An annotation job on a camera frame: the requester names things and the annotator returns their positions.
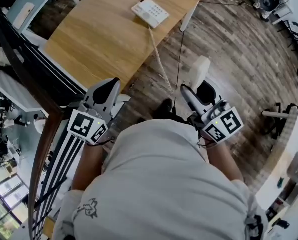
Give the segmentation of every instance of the white telephone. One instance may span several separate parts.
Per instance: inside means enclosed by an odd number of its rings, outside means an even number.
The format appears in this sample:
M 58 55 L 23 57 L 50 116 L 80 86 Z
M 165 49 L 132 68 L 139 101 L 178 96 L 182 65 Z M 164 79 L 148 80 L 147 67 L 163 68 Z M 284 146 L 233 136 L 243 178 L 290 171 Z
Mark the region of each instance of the white telephone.
M 153 29 L 169 17 L 169 13 L 152 0 L 141 0 L 131 10 Z

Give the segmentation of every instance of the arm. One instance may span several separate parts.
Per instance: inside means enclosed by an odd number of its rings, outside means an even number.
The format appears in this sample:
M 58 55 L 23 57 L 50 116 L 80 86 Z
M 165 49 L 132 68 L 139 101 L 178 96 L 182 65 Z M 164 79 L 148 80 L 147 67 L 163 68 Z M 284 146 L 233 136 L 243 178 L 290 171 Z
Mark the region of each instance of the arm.
M 208 148 L 207 153 L 210 164 L 219 169 L 230 181 L 244 181 L 242 173 L 224 142 Z
M 84 191 L 101 175 L 102 147 L 84 145 L 81 159 L 72 180 L 72 190 Z

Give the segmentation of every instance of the person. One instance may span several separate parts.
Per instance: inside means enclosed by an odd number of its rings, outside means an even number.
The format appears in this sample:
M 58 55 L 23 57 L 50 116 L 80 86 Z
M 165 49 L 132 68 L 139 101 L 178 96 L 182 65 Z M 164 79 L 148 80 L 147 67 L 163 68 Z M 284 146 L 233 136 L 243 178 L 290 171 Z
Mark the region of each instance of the person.
M 84 145 L 53 240 L 261 240 L 268 221 L 224 143 L 207 149 L 165 100 L 122 131 L 102 165 Z
M 27 127 L 26 123 L 20 122 L 21 116 L 19 115 L 16 119 L 6 119 L 3 121 L 3 123 L 0 123 L 0 128 L 8 128 L 13 125 L 18 125 L 18 126 L 24 126 Z
M 39 134 L 42 134 L 45 121 L 46 121 L 45 118 L 39 117 L 38 114 L 35 114 L 33 116 L 33 119 L 34 119 L 33 124 L 34 124 L 35 130 L 37 130 Z

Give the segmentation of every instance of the railing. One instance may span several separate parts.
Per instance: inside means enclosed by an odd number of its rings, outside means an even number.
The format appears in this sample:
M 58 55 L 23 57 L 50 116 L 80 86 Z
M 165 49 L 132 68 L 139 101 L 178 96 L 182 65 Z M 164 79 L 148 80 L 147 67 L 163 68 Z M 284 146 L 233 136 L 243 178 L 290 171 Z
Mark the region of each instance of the railing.
M 20 82 L 49 115 L 36 150 L 28 196 L 29 236 L 31 240 L 36 240 L 41 237 L 44 219 L 51 211 L 59 188 L 82 147 L 82 141 L 63 131 L 36 202 L 42 168 L 61 121 L 69 118 L 85 92 L 53 66 L 25 37 L 19 35 L 1 12 L 0 45 Z M 15 55 L 14 49 L 24 58 L 24 64 Z

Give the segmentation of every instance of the desk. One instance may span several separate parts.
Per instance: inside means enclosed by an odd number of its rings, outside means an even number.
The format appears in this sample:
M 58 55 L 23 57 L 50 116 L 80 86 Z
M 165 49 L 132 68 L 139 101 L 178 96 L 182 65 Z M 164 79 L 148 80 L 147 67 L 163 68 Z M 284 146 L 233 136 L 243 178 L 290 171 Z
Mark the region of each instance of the desk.
M 292 107 L 289 114 L 273 112 L 263 112 L 262 114 L 264 116 L 287 118 L 281 136 L 262 169 L 264 172 L 270 173 L 270 175 L 255 195 L 261 208 L 266 211 L 278 198 L 289 181 L 287 169 L 298 152 L 298 109 L 297 107 Z M 277 184 L 280 178 L 284 180 L 282 187 L 278 188 Z
M 86 88 L 118 77 L 123 89 L 153 52 L 147 25 L 131 11 L 138 1 L 82 0 L 54 31 L 45 52 Z M 199 2 L 154 1 L 170 14 L 153 29 L 157 45 Z

